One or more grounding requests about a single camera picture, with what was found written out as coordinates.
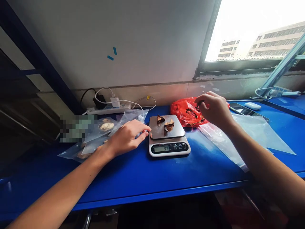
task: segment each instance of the resealable plastic bag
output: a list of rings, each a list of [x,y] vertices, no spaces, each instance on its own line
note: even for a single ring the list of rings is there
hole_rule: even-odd
[[[82,155],[85,145],[85,143],[76,143],[61,154],[58,154],[58,156],[83,163],[88,157],[91,156],[91,154]]]
[[[86,146],[83,149],[82,155],[83,154],[88,154],[88,153],[94,153],[94,151],[101,145],[104,145],[110,137],[98,137],[88,143],[86,143]]]
[[[111,137],[112,135],[114,135],[115,132],[117,132],[117,130],[124,125],[125,123],[127,123],[128,121],[132,121],[134,119],[140,121],[141,123],[144,123],[144,120],[148,114],[149,110],[137,110],[137,109],[128,109],[125,110],[123,116],[121,117],[119,124],[120,126],[117,126],[116,128],[113,129],[113,131],[109,134],[109,137]]]
[[[296,155],[291,148],[274,132],[263,117],[253,117],[239,114],[232,114],[232,116],[235,121],[265,149],[270,148]],[[238,154],[233,143],[221,129],[208,122],[200,125],[198,130],[200,130],[211,142],[214,143],[215,146],[217,146],[244,172],[248,171],[248,167]]]
[[[119,124],[117,121],[113,120],[110,117],[96,120],[95,124],[91,129],[91,132],[85,138],[84,143],[88,143],[96,138],[104,136],[115,129],[118,130],[120,126],[121,124]]]

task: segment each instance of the red plastic bag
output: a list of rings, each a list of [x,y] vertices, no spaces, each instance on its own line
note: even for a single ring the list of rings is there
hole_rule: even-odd
[[[171,114],[176,115],[183,127],[198,127],[208,121],[202,116],[199,109],[196,109],[197,104],[195,99],[197,97],[190,97],[175,101],[171,105]]]

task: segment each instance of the blue table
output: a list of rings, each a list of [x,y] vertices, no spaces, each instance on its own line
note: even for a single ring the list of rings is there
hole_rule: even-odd
[[[264,104],[259,113],[270,119],[271,127],[297,154],[274,155],[305,177],[305,121]],[[169,106],[151,110],[146,122],[157,114],[169,114]],[[191,146],[188,157],[153,159],[146,139],[134,151],[115,158],[98,174],[73,210],[240,187],[252,179],[198,130],[189,130],[186,136]],[[10,182],[0,186],[0,221],[17,217],[79,165],[57,157],[68,147],[51,147],[24,162]]]
[[[305,95],[295,98],[278,97],[264,101],[264,104],[274,107],[278,110],[305,119]]]

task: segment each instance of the building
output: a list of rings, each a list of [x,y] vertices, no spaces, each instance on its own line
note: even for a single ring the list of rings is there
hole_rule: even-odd
[[[248,58],[282,58],[305,32],[305,21],[261,33],[252,44]]]
[[[239,40],[224,42],[221,45],[217,60],[232,60],[235,58]]]

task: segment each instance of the hand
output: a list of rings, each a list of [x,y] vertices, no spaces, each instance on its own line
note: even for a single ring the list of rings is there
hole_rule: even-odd
[[[117,132],[102,146],[102,150],[107,151],[107,154],[111,158],[115,158],[118,155],[127,153],[135,148],[148,136],[148,132],[151,128],[144,125],[138,120],[132,120],[121,126]]]
[[[197,103],[202,115],[210,123],[216,125],[223,131],[230,128],[232,124],[236,124],[224,97],[221,97],[214,92],[207,92],[197,97],[195,103]]]

